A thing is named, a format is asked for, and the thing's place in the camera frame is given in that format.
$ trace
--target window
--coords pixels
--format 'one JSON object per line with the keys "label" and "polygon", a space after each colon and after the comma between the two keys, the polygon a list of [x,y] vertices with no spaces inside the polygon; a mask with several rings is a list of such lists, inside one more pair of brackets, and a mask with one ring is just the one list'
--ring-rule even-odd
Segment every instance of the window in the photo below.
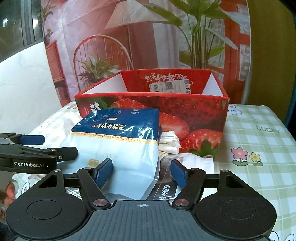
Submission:
{"label": "window", "polygon": [[40,0],[0,0],[0,62],[43,39]]}

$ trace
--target white sticker label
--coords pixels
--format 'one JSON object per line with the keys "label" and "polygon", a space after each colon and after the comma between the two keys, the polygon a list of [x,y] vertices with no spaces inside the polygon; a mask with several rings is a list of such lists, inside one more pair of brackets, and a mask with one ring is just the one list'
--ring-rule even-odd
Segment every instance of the white sticker label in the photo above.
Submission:
{"label": "white sticker label", "polygon": [[173,80],[149,84],[150,92],[154,93],[185,93],[191,94],[189,80]]}

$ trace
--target cotton pad package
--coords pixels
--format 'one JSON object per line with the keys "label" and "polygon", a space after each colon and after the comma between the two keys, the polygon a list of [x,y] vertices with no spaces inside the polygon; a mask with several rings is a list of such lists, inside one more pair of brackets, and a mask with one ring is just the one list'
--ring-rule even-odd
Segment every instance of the cotton pad package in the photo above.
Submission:
{"label": "cotton pad package", "polygon": [[61,143],[74,146],[74,161],[58,164],[66,173],[96,167],[104,159],[113,162],[113,173],[102,188],[113,199],[146,200],[158,180],[159,109],[106,109],[90,113]]}

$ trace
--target yellow flower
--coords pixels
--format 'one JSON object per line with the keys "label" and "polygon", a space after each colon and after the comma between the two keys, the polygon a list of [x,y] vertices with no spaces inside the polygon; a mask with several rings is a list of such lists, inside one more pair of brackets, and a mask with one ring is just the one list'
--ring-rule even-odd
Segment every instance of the yellow flower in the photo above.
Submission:
{"label": "yellow flower", "polygon": [[255,154],[255,152],[252,152],[251,155],[249,155],[249,157],[252,159],[253,162],[261,161],[260,155]]}

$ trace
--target metal screw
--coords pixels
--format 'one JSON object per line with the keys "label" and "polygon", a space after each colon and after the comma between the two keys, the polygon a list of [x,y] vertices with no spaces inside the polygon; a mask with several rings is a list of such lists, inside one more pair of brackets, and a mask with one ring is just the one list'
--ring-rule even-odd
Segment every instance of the metal screw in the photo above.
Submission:
{"label": "metal screw", "polygon": [[97,207],[103,207],[103,206],[106,206],[107,204],[108,204],[108,201],[105,199],[94,200],[94,205]]}
{"label": "metal screw", "polygon": [[186,207],[189,205],[189,201],[186,199],[178,199],[175,201],[175,204],[179,207]]}

